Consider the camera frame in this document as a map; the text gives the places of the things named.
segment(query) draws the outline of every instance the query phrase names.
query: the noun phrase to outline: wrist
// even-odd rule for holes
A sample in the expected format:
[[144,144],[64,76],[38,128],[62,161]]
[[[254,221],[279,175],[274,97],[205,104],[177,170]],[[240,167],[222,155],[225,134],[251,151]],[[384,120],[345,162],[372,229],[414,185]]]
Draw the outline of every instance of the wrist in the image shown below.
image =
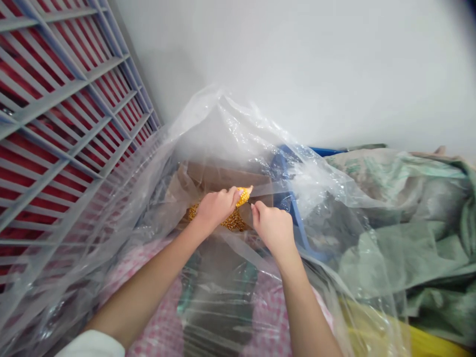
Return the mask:
[[301,264],[301,256],[299,255],[296,246],[287,249],[281,249],[276,252],[272,251],[271,254],[273,255],[276,265],[280,271],[283,269],[296,267],[296,265]]
[[198,215],[190,222],[188,226],[192,226],[194,230],[200,232],[202,240],[205,240],[217,227],[217,225],[211,220]]

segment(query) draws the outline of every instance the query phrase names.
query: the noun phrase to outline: blue plastic crate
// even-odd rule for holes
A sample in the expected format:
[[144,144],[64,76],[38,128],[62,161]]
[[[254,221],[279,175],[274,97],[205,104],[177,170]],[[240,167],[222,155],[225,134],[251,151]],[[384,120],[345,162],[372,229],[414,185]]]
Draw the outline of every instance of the blue plastic crate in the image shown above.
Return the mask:
[[[298,158],[295,156],[295,154],[292,152],[292,150],[286,146],[283,145],[280,147],[280,149],[287,155],[290,155],[294,157],[296,160]],[[314,152],[319,154],[320,156],[331,156],[335,154],[342,153],[343,151],[338,151],[338,150],[331,150],[331,149],[320,149],[320,148],[311,148]],[[274,194],[273,197],[273,203],[275,207],[278,207],[280,209],[283,209],[289,214],[291,214],[293,218],[293,225],[295,227],[294,232],[295,232],[295,240],[296,242],[303,247],[306,252],[312,256],[313,258],[317,259],[318,261],[321,262],[329,262],[334,258],[334,255],[329,253],[329,252],[319,252],[316,249],[314,249],[307,238],[307,234],[304,229],[304,224],[302,223],[302,218],[299,213],[298,205],[296,203],[296,195],[294,194],[289,182],[290,182],[290,175],[288,174],[288,164],[286,161],[286,158],[280,153],[277,154],[272,162],[272,167],[274,168],[274,172],[277,175],[280,175],[281,177],[276,177],[275,179],[282,179],[286,185],[288,185],[288,192],[284,193],[276,193]]]

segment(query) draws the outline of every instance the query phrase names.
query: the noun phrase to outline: clear plastic sheet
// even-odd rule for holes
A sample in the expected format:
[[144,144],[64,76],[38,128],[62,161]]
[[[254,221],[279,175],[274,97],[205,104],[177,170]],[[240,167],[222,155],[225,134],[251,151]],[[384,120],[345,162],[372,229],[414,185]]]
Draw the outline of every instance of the clear plastic sheet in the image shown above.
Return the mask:
[[[131,254],[152,250],[148,244],[160,249],[173,239],[186,224],[187,209],[207,192],[249,184],[255,186],[250,202],[260,199],[293,215],[309,280],[329,311],[344,354],[409,354],[407,325],[398,320],[405,295],[391,288],[376,239],[358,247],[362,233],[374,234],[364,210],[385,211],[385,204],[369,198],[350,177],[256,108],[239,106],[229,93],[208,87],[192,97],[176,121],[115,168],[62,244],[41,252],[48,254],[49,263],[36,280],[19,284],[23,275],[12,269],[10,299],[0,305],[14,308],[15,317],[1,331],[4,355],[59,350],[119,287],[124,271],[130,271],[120,267]],[[168,341],[188,356],[254,356],[250,348],[256,334],[269,340],[287,334],[285,324],[267,320],[260,310],[260,302],[265,308],[269,294],[279,290],[281,279],[251,227],[249,204],[240,213],[247,229],[218,227],[171,288],[167,300],[177,305],[171,302],[165,309],[166,318],[174,320]],[[368,258],[374,273],[352,276],[359,279],[352,286],[359,288],[351,291],[348,275],[338,272],[343,253],[353,247],[358,247],[360,263]],[[218,259],[222,254],[229,259]],[[394,254],[403,261],[397,246]],[[29,263],[35,266],[33,259]],[[58,268],[61,273],[49,274]],[[379,294],[366,290],[376,283]],[[213,316],[213,323],[208,325],[205,315]],[[284,344],[281,348],[287,351]],[[166,351],[164,355],[174,356],[173,349]]]

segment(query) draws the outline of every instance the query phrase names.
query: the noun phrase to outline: hand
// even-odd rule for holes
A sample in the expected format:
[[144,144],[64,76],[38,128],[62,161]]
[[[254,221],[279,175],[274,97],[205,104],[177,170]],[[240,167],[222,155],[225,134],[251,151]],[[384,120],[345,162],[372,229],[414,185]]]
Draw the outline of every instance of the hand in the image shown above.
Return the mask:
[[212,192],[205,195],[197,209],[194,220],[200,220],[214,230],[233,213],[237,206],[242,190],[233,186],[228,191]]
[[267,207],[258,201],[251,205],[253,226],[276,260],[297,253],[293,218],[279,208]]

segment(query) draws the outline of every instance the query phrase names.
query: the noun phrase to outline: white sleeve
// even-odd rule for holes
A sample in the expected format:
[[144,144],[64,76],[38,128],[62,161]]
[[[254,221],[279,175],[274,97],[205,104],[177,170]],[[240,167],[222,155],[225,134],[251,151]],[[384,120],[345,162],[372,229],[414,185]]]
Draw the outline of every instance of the white sleeve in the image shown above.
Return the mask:
[[56,357],[124,357],[124,347],[102,332],[88,330],[71,341]]

